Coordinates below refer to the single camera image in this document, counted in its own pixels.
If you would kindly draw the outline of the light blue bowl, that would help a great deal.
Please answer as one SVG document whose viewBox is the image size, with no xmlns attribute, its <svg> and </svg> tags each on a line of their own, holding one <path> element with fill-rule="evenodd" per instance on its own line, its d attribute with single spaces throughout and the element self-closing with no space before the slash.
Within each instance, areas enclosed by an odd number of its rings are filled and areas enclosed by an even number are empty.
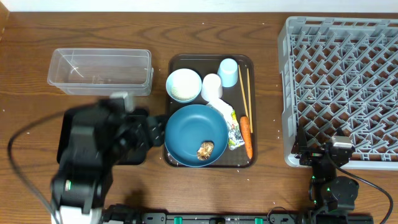
<svg viewBox="0 0 398 224">
<path fill-rule="evenodd" d="M 197 72 L 188 68 L 173 71 L 166 80 L 168 95 L 179 103 L 192 102 L 201 92 L 202 80 Z"/>
</svg>

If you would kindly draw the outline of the pile of white rice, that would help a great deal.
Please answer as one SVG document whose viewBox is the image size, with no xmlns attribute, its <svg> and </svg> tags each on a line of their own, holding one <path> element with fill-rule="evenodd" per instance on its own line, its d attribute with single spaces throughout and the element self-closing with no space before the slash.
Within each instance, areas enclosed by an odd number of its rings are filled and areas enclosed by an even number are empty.
<svg viewBox="0 0 398 224">
<path fill-rule="evenodd" d="M 191 100 L 198 93 L 198 82 L 192 78 L 177 78 L 173 81 L 171 95 L 180 101 Z"/>
</svg>

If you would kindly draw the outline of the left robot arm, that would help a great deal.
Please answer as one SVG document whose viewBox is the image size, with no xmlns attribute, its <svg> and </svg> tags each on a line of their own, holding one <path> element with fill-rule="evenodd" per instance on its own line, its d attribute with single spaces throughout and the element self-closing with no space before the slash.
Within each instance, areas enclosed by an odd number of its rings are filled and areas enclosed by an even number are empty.
<svg viewBox="0 0 398 224">
<path fill-rule="evenodd" d="M 52 179 L 52 223 L 141 223 L 140 212 L 126 205 L 105 208 L 112 169 L 141 164 L 149 149 L 163 145 L 168 119 L 143 108 L 128 111 L 120 98 L 66 111 Z"/>
</svg>

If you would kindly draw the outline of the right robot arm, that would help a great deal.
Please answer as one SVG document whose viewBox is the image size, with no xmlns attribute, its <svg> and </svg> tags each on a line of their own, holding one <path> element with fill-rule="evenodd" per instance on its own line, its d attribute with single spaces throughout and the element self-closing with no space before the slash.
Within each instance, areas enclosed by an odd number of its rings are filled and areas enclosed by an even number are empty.
<svg viewBox="0 0 398 224">
<path fill-rule="evenodd" d="M 303 126 L 298 127 L 292 153 L 299 156 L 301 166 L 312 168 L 308 195 L 315 204 L 297 218 L 298 223 L 349 223 L 348 214 L 355 208 L 359 184 L 352 178 L 338 176 L 336 171 L 349 162 L 353 151 L 351 140 L 341 129 L 322 146 L 312 147 Z"/>
</svg>

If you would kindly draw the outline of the brown food scrap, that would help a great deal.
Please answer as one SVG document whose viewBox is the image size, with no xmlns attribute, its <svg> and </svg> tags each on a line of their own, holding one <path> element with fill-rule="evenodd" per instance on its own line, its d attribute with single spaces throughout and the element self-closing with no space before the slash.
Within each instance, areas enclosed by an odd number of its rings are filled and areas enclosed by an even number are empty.
<svg viewBox="0 0 398 224">
<path fill-rule="evenodd" d="M 210 158 L 214 149 L 214 143 L 211 141 L 205 141 L 201 144 L 197 151 L 197 158 L 201 161 L 205 161 Z"/>
</svg>

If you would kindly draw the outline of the pink cup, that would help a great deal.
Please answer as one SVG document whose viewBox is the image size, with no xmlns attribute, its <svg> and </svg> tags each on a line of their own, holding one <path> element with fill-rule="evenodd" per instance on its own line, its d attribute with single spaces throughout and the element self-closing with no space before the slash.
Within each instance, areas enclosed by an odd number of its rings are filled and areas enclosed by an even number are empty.
<svg viewBox="0 0 398 224">
<path fill-rule="evenodd" d="M 223 87 L 221 78 L 215 74 L 207 74 L 202 82 L 201 97 L 205 101 L 211 101 L 216 98 L 221 98 L 223 95 Z"/>
</svg>

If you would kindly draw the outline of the light blue cup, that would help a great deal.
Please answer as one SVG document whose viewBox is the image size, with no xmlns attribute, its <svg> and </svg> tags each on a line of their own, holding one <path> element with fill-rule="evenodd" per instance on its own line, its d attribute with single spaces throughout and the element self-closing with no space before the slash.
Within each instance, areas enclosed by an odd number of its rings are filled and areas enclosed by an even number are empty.
<svg viewBox="0 0 398 224">
<path fill-rule="evenodd" d="M 221 61 L 217 74 L 221 78 L 221 84 L 225 88 L 234 86 L 238 81 L 238 64 L 231 58 Z"/>
</svg>

